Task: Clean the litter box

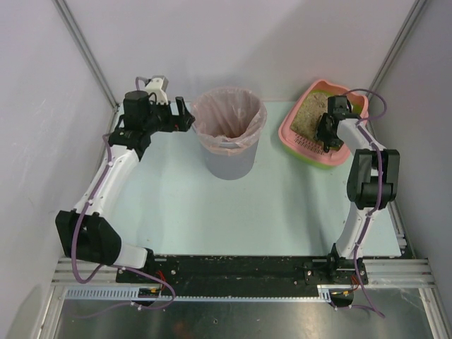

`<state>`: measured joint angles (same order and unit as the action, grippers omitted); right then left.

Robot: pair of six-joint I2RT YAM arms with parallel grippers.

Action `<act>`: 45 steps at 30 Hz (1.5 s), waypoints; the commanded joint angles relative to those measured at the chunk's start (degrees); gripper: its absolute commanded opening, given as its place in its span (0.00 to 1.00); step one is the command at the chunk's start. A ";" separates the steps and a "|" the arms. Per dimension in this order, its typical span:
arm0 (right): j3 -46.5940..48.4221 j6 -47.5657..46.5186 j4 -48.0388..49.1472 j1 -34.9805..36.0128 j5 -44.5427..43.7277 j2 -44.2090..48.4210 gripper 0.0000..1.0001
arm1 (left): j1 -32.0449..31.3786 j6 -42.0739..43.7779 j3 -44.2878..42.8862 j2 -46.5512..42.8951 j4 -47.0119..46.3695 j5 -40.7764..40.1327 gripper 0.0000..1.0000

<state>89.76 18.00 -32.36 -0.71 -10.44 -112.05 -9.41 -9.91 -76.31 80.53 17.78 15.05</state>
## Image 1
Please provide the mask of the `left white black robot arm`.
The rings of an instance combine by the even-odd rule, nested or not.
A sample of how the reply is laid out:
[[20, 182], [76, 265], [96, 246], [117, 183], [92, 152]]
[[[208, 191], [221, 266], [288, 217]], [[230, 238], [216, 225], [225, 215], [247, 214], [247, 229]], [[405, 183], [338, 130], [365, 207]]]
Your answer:
[[56, 216], [56, 228], [66, 257], [105, 266], [143, 268], [150, 250], [127, 244], [111, 221], [116, 201], [133, 169], [158, 132], [187, 132], [194, 123], [184, 98], [176, 97], [177, 113], [157, 102], [154, 92], [125, 94], [123, 114], [105, 135], [106, 155], [83, 197], [70, 211]]

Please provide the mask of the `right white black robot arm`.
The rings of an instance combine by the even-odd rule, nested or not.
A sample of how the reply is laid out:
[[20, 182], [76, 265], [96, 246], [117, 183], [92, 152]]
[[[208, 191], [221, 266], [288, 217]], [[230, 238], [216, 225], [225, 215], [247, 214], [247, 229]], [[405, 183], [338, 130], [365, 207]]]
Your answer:
[[350, 210], [344, 229], [325, 264], [319, 267], [323, 283], [345, 284], [361, 278], [362, 245], [377, 214], [395, 200], [400, 153], [381, 145], [366, 129], [365, 119], [352, 112], [346, 95], [328, 98], [315, 138], [323, 150], [345, 145], [353, 155], [347, 179]]

